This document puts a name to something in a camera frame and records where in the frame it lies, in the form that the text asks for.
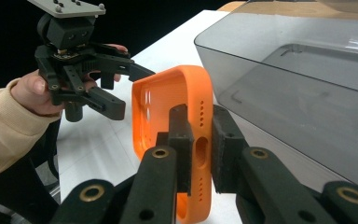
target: orange phone case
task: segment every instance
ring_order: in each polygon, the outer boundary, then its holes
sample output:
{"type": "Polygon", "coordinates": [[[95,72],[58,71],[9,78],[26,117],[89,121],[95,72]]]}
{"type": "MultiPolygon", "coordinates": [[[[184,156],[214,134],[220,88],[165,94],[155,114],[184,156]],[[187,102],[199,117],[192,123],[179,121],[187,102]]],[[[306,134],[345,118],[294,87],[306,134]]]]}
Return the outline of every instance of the orange phone case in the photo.
{"type": "Polygon", "coordinates": [[[141,160],[154,147],[158,132],[168,131],[169,111],[187,105],[187,119],[194,136],[191,196],[177,194],[176,214],[182,223],[205,220],[211,209],[211,148],[213,88],[206,70],[180,65],[132,85],[133,145],[141,160]]]}

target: sweater sleeve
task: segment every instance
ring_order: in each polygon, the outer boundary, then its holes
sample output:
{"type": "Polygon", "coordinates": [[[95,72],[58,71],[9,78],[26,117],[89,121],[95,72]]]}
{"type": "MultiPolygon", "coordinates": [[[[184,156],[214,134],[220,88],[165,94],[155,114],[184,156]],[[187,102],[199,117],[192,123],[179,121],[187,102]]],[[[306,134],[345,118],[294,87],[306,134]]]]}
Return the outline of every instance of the sweater sleeve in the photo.
{"type": "Polygon", "coordinates": [[[48,125],[60,118],[39,117],[17,103],[10,94],[17,82],[0,89],[0,173],[27,154],[48,125]]]}

